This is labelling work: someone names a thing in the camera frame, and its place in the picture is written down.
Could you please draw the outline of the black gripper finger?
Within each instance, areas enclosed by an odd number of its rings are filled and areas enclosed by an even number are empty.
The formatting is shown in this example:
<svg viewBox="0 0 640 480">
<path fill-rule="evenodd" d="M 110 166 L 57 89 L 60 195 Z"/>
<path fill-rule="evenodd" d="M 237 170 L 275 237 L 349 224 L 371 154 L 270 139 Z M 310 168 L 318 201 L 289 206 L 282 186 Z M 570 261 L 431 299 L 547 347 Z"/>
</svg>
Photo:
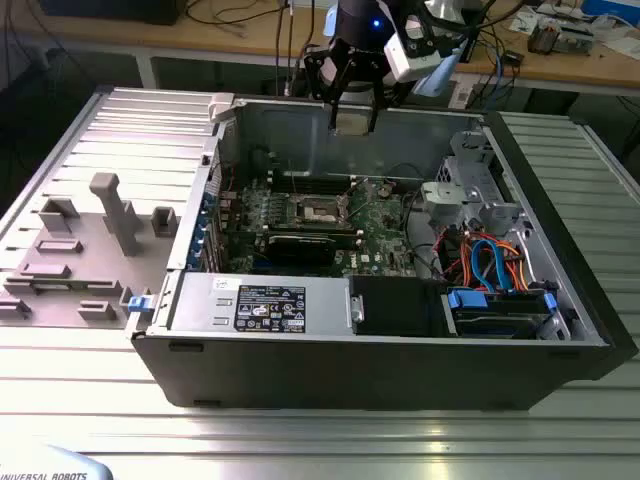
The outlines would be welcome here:
<svg viewBox="0 0 640 480">
<path fill-rule="evenodd" d="M 383 53 L 356 50 L 352 56 L 354 79 L 372 90 L 368 132 L 374 131 L 378 114 L 399 107 L 410 93 L 410 83 L 397 81 Z"/>
<path fill-rule="evenodd" d="M 304 66 L 311 95 L 328 106 L 329 130 L 335 131 L 339 101 L 350 83 L 350 47 L 345 42 L 314 47 L 305 54 Z"/>
</svg>

